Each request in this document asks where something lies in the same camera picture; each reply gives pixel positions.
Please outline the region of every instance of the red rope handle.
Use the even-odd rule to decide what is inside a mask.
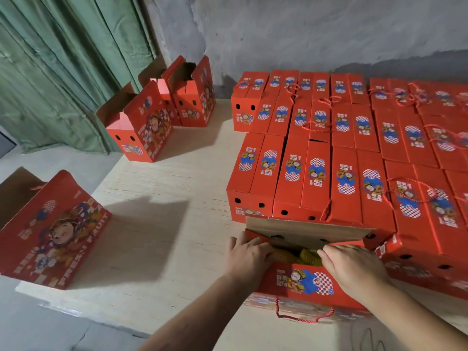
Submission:
[[[289,319],[289,320],[294,320],[296,322],[306,322],[308,324],[317,324],[320,319],[327,318],[335,313],[335,308],[331,307],[330,311],[328,313],[319,315],[315,320],[309,320],[309,319],[301,319],[301,318],[295,318],[293,316],[289,315],[281,315],[279,313],[279,300],[278,298],[275,298],[275,304],[276,304],[276,316],[278,318],[284,318],[284,319]]]

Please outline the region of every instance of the human hand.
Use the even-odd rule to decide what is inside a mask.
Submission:
[[[274,259],[272,246],[255,238],[248,242],[245,232],[231,236],[226,244],[224,276],[238,285],[246,297],[254,292]]]
[[[343,291],[366,307],[382,288],[393,286],[382,261],[366,248],[325,245],[317,253]]]

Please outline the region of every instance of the fruit box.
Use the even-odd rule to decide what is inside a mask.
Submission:
[[[184,127],[206,127],[214,110],[213,78],[205,55],[197,64],[179,56],[167,82]]]
[[[158,84],[158,90],[162,100],[166,105],[167,112],[171,118],[173,126],[181,126],[182,123],[179,118],[179,113],[174,103],[174,99],[169,88],[169,78],[176,69],[177,65],[181,62],[182,56],[179,56],[168,68],[164,64],[164,59],[159,56],[151,64],[149,64],[139,75],[138,81],[144,88],[150,81],[155,81]]]
[[[172,133],[170,116],[155,81],[139,94],[128,83],[96,115],[129,161],[155,162]]]
[[[369,233],[369,230],[364,228],[271,218],[247,217],[246,224],[245,232],[249,240],[260,237],[275,248],[291,250],[317,250],[323,248],[324,241],[362,245],[361,239]],[[270,300],[278,300],[279,312],[295,313],[301,319],[317,319],[326,315],[324,321],[340,321],[358,315],[370,316],[365,307],[346,295],[335,279],[321,266],[273,263],[263,276],[260,287],[245,304],[272,308]]]
[[[20,167],[0,196],[0,274],[66,289],[112,214],[65,170],[44,183]]]

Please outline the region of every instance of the concrete wall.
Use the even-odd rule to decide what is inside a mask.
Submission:
[[[245,70],[468,81],[468,0],[144,0],[166,62],[210,57],[217,96]]]

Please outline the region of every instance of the wooden table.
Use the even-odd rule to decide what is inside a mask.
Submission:
[[[158,162],[123,157],[93,194],[114,218],[70,289],[21,282],[17,291],[56,309],[153,333],[220,276],[228,236],[244,229],[231,221],[225,192],[244,135],[233,130],[230,101],[218,100],[209,127],[176,128]],[[468,314],[466,302],[402,286],[444,316]],[[468,330],[468,319],[450,318]],[[401,349],[375,319],[310,325],[253,307],[241,307],[216,349],[351,350],[351,339],[359,349],[367,327],[387,350]]]

